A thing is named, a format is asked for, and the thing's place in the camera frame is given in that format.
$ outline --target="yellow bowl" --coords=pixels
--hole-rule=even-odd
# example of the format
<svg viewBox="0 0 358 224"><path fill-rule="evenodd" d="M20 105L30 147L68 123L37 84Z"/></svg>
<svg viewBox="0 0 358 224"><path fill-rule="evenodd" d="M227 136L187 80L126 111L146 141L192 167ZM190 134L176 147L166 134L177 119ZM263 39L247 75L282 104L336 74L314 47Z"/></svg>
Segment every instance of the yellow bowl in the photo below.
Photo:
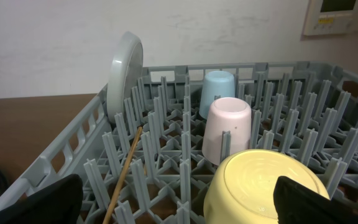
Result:
<svg viewBox="0 0 358 224"><path fill-rule="evenodd" d="M277 224L273 191L282 175L329 199L323 183L302 163L279 152L251 149L219 165L204 200L206 223Z"/></svg>

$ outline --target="display screen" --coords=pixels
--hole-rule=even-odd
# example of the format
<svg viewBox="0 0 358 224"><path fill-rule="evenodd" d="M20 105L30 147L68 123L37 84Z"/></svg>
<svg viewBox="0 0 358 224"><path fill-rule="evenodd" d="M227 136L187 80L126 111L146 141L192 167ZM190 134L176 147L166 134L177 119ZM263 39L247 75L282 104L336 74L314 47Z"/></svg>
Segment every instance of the display screen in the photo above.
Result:
<svg viewBox="0 0 358 224"><path fill-rule="evenodd" d="M324 0L321 12L337 12L353 10L356 0Z"/></svg>

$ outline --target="thermostat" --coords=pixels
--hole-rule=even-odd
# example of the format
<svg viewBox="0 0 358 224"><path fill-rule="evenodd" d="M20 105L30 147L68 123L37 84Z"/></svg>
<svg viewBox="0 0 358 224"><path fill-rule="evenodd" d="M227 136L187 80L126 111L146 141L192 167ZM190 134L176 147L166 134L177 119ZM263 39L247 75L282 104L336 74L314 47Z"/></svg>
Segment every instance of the thermostat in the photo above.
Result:
<svg viewBox="0 0 358 224"><path fill-rule="evenodd" d="M347 34L357 26L358 0L310 0L303 34Z"/></svg>

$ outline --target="pink cup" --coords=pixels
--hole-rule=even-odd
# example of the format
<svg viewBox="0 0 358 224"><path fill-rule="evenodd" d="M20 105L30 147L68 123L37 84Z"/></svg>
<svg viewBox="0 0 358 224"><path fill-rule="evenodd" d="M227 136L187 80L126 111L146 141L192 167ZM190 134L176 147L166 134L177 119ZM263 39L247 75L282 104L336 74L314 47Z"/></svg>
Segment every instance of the pink cup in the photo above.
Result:
<svg viewBox="0 0 358 224"><path fill-rule="evenodd" d="M215 165L221 162L222 133L230 131L230 155L249 148L251 108L243 100L226 97L212 102L206 122L203 154Z"/></svg>

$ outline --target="chopstick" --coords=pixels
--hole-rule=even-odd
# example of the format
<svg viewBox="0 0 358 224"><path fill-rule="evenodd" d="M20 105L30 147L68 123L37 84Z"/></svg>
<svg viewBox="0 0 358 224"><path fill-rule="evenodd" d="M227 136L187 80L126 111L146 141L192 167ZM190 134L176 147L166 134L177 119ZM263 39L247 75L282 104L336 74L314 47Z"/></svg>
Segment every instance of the chopstick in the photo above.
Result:
<svg viewBox="0 0 358 224"><path fill-rule="evenodd" d="M121 174L119 176L116 188L111 197L111 202L109 208L107 209L106 216L104 217L103 224L108 224L110 222L111 214L114 211L114 207L117 204L119 192L121 191L122 185L124 184L125 176L128 172L129 164L131 164L132 156L134 155L137 142L139 141L140 134L142 134L142 127L137 129L134 142L132 143L131 150L128 153L127 159L125 160L124 168L122 168Z"/></svg>

